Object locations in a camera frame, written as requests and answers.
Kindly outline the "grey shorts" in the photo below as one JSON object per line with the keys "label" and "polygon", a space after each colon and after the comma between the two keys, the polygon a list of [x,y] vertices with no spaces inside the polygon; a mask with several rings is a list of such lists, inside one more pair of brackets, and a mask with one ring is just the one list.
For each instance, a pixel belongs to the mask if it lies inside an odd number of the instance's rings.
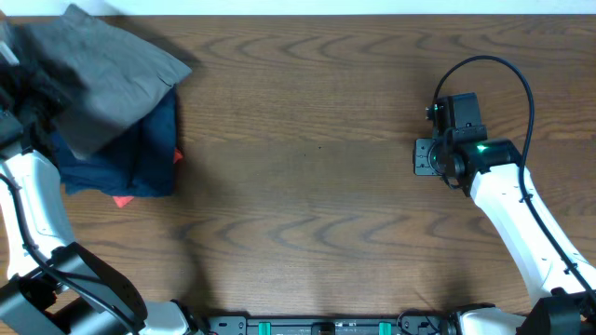
{"label": "grey shorts", "polygon": [[20,62],[40,65],[66,94],[71,104],[54,124],[79,159],[147,116],[192,72],[167,51],[75,4],[50,21],[4,20],[1,39]]}

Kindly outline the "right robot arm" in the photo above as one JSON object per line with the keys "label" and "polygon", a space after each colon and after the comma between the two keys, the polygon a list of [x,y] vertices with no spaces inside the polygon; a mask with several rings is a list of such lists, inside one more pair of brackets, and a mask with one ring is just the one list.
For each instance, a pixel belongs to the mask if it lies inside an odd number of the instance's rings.
{"label": "right robot arm", "polygon": [[441,320],[441,334],[592,334],[595,268],[565,235],[540,198],[521,154],[505,139],[451,147],[418,139],[413,170],[444,177],[449,163],[458,189],[482,210],[506,245],[527,289],[531,312],[505,313],[491,304],[462,307]]}

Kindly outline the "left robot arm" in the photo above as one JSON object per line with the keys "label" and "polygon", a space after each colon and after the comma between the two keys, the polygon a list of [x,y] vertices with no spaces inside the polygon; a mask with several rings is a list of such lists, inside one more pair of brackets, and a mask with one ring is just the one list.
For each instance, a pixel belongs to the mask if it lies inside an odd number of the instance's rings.
{"label": "left robot arm", "polygon": [[178,301],[146,302],[116,269],[78,244],[47,158],[65,100],[29,65],[1,65],[1,211],[8,282],[1,319],[19,334],[206,334]]}

